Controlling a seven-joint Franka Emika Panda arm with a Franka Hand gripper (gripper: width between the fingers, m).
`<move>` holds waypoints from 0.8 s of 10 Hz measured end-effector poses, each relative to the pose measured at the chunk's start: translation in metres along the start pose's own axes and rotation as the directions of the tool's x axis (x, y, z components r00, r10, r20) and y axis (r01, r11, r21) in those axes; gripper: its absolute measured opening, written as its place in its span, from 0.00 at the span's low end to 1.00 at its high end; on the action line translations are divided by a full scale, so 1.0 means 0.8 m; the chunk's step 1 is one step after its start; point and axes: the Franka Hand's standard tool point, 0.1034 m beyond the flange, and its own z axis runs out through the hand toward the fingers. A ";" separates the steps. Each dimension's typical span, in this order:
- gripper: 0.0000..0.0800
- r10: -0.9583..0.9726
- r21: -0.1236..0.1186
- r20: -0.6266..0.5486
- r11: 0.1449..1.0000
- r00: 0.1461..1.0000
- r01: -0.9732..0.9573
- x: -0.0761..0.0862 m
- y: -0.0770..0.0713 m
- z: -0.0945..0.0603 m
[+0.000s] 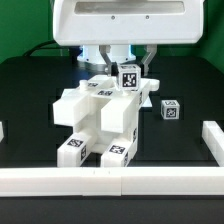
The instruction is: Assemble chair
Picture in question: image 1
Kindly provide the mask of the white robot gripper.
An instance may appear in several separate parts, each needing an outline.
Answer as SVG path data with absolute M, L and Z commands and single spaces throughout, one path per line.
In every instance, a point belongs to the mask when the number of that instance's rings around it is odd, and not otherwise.
M 117 64 L 109 45 L 146 45 L 147 75 L 156 45 L 195 43 L 203 33 L 204 0 L 55 0 L 53 37 L 62 46 L 100 45 L 109 76 Z

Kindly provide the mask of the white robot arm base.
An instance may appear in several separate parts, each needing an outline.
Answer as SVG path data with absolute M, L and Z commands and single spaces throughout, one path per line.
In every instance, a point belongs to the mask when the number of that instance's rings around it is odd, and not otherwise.
M 104 71 L 113 62 L 123 64 L 135 59 L 130 45 L 84 45 L 82 53 L 77 57 L 80 67 L 97 71 Z

